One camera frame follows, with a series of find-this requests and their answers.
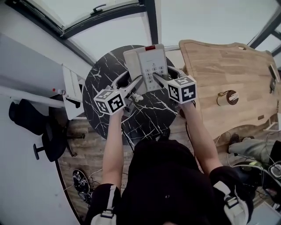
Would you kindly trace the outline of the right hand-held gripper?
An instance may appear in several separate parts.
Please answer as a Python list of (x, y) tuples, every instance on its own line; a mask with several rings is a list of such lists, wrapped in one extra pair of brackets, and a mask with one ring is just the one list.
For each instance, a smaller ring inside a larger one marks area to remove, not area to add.
[(153, 73), (154, 80), (161, 88), (166, 88), (169, 98), (184, 104), (197, 97), (197, 83), (195, 79), (186, 75), (182, 70), (168, 66), (168, 74)]

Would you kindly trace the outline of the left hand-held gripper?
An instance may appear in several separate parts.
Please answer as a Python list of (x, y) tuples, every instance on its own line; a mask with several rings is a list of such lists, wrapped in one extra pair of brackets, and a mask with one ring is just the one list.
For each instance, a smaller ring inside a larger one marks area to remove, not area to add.
[(100, 113), (112, 116), (123, 109), (125, 116), (132, 114), (134, 104), (130, 95), (139, 89), (143, 83), (143, 76), (138, 76), (132, 82), (129, 79), (130, 74), (126, 71), (117, 77), (111, 85), (97, 93), (94, 102)]

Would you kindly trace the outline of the white telephone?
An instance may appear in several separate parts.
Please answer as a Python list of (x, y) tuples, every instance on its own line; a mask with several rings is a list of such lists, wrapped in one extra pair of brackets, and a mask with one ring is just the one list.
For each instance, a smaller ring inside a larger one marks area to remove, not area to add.
[(137, 89), (137, 94), (160, 90), (160, 85), (154, 80), (153, 73), (168, 74), (165, 49), (163, 44), (140, 47), (123, 53), (131, 80), (138, 76), (143, 82)]

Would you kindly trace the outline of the person's right forearm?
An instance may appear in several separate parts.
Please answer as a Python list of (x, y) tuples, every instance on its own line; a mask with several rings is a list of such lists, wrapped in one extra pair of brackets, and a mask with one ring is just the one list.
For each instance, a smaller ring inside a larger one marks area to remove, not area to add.
[(204, 126), (194, 104), (187, 102), (180, 104), (180, 108), (185, 115), (195, 156), (203, 172), (210, 174), (211, 171), (222, 166), (215, 143)]

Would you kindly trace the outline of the person's left forearm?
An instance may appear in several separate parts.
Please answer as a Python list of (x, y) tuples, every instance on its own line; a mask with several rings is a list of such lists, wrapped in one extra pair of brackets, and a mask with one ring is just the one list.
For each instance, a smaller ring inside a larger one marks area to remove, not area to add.
[(102, 184), (113, 184), (118, 189), (121, 189), (124, 165), (122, 116), (123, 111), (110, 116), (102, 164)]

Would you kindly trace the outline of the round black marble table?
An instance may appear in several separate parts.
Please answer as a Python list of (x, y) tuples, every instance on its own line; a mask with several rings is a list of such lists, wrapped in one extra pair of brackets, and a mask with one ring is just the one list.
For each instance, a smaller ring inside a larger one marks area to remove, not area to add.
[[(116, 48), (102, 56), (89, 71), (83, 89), (83, 107), (92, 128), (107, 138), (109, 115), (100, 113), (94, 97), (126, 71), (123, 53), (139, 45)], [(166, 130), (176, 118), (175, 102), (169, 99), (166, 89), (148, 92), (135, 103), (130, 117), (122, 118), (123, 143), (135, 145), (145, 138), (155, 138)]]

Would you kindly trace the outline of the black framed window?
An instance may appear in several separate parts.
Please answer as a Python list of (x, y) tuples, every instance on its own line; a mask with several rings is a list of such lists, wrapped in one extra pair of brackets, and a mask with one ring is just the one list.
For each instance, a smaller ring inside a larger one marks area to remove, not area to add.
[(277, 0), (0, 0), (0, 33), (38, 52), (58, 44), (93, 61), (130, 44), (248, 44), (279, 10)]

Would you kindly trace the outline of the light wooden table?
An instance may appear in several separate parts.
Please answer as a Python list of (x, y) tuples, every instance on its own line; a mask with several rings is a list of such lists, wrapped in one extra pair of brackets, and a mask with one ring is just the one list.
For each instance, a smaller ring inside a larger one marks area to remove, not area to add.
[[(269, 51), (195, 40), (181, 40), (179, 47), (186, 73), (197, 82), (196, 108), (212, 138), (238, 126), (259, 126), (277, 112), (278, 94), (270, 93), (277, 67)], [(218, 93), (228, 90), (238, 92), (237, 104), (219, 106)]]

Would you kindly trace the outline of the white side desk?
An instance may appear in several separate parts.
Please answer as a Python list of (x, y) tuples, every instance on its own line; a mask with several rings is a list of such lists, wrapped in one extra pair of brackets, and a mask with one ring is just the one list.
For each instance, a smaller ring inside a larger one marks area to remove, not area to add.
[[(0, 33), (0, 95), (64, 108), (69, 120), (84, 120), (84, 83), (64, 64)], [(66, 94), (59, 95), (53, 88)]]

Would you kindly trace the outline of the person's black shirt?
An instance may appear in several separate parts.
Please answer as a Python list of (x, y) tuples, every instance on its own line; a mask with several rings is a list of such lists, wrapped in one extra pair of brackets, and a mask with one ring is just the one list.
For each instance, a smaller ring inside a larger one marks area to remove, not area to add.
[(123, 192), (112, 202), (116, 225), (247, 225), (253, 201), (235, 170), (202, 173), (190, 150), (175, 140), (135, 146)]

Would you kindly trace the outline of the black office chair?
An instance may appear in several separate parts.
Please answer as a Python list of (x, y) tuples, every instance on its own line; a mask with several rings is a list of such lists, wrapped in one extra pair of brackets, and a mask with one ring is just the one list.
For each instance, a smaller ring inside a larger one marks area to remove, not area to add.
[(84, 139), (85, 134), (68, 136), (70, 120), (64, 126), (60, 125), (54, 116), (41, 114), (29, 101), (22, 99), (18, 104), (12, 102), (9, 108), (9, 118), (16, 124), (30, 132), (40, 135), (42, 147), (33, 145), (33, 151), (37, 160), (39, 152), (44, 151), (50, 162), (58, 160), (67, 149), (71, 157), (77, 153), (71, 150), (68, 143), (70, 139)]

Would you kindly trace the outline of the black floor equipment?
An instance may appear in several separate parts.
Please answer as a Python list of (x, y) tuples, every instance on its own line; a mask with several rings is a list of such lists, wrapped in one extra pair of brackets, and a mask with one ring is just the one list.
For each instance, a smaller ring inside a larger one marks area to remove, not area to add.
[(271, 199), (281, 205), (281, 161), (272, 165), (258, 161), (239, 162), (232, 166), (252, 199)]

